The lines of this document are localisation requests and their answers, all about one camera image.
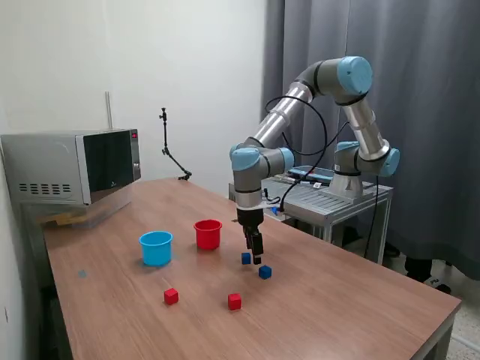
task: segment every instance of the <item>black cable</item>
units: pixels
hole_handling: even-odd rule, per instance
[[[371,236],[372,236],[372,231],[374,230],[375,215],[377,214],[377,205],[378,205],[378,175],[375,177],[375,179],[376,179],[375,206],[373,207],[372,222],[370,223],[370,231],[368,232],[367,245],[365,246],[365,252],[364,252],[364,254],[363,254],[363,257],[364,257],[364,258],[367,258],[368,245],[370,244],[370,238],[371,238]]]
[[[265,198],[267,199],[269,205],[279,203],[280,200],[281,200],[281,198],[279,196],[276,196],[273,199],[270,199],[269,198],[269,189],[267,189],[267,188],[263,189],[263,194],[265,195]]]
[[[284,203],[285,203],[285,197],[287,196],[287,194],[297,185],[297,184],[300,184],[300,182],[303,182],[310,174],[312,171],[314,171],[314,169],[317,167],[317,165],[320,163],[320,161],[323,159],[323,157],[325,156],[325,150],[327,149],[327,147],[329,146],[329,144],[327,143],[328,141],[328,137],[327,137],[327,126],[325,124],[325,120],[323,119],[323,116],[322,114],[320,114],[320,112],[315,109],[310,103],[308,103],[307,101],[305,100],[302,100],[302,99],[299,99],[297,97],[294,97],[294,96],[289,96],[289,95],[283,95],[283,96],[278,96],[278,97],[274,97],[273,99],[271,99],[269,102],[267,102],[267,104],[265,105],[265,110],[267,109],[267,107],[269,106],[269,104],[273,101],[276,101],[276,100],[280,100],[280,99],[294,99],[294,100],[297,100],[297,101],[300,101],[301,103],[307,105],[308,107],[310,107],[315,113],[316,115],[320,118],[320,121],[322,122],[322,126],[323,126],[323,148],[321,150],[322,154],[319,156],[318,160],[316,161],[316,163],[310,168],[310,170],[308,170],[300,179],[297,179],[295,180],[295,182],[293,184],[291,184],[288,189],[286,189],[286,191],[283,193],[283,196],[281,198],[281,201],[280,201],[280,211],[283,212],[284,211]]]
[[[333,137],[333,139],[330,140],[330,142],[327,144],[327,148],[338,138],[338,135],[340,135],[340,132],[347,126],[348,122],[344,123],[340,130],[337,132],[337,135],[335,135]],[[300,151],[297,151],[295,150],[294,148],[292,148],[292,146],[288,143],[288,140],[287,140],[287,137],[285,136],[285,133],[282,133],[282,137],[283,139],[285,140],[285,143],[286,143],[286,147],[290,150],[292,150],[292,152],[295,152],[296,154],[298,155],[303,155],[303,156],[312,156],[312,155],[317,155],[319,154],[320,152],[323,151],[323,148],[321,148],[319,151],[315,151],[315,152],[300,152]]]

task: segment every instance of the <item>red cup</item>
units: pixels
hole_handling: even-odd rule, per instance
[[[202,220],[195,223],[196,246],[203,250],[214,250],[220,246],[220,229],[222,223],[218,220]]]

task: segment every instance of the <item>blue joint cap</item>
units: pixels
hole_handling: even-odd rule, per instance
[[[250,169],[259,161],[260,153],[257,148],[239,148],[232,153],[232,170]]]
[[[292,169],[293,165],[295,165],[295,156],[293,156],[292,151],[289,148],[280,148],[280,151],[285,160],[285,171]]]
[[[233,152],[234,152],[236,149],[239,148],[239,145],[240,145],[240,144],[241,144],[241,143],[239,142],[237,145],[234,145],[234,146],[232,146],[232,147],[230,148],[230,153],[229,153],[230,160],[232,160],[232,154],[233,154]]]
[[[337,149],[335,150],[335,152],[341,152],[345,149],[356,148],[357,146],[359,146],[358,141],[341,141],[337,144]]]
[[[343,90],[350,95],[363,95],[370,90],[374,72],[361,56],[345,56],[337,66],[337,78]]]
[[[399,162],[400,150],[398,150],[397,148],[391,148],[378,175],[384,178],[392,176],[397,170]]]

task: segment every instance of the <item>blue cup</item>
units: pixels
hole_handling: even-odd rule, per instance
[[[152,231],[140,236],[143,263],[148,266],[163,266],[172,259],[173,235],[167,231]]]

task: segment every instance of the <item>blue cube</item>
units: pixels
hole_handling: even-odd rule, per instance
[[[250,253],[241,253],[241,263],[243,265],[251,264],[251,262]]]
[[[266,280],[272,276],[272,268],[270,266],[264,265],[258,268],[258,276],[263,280]]]

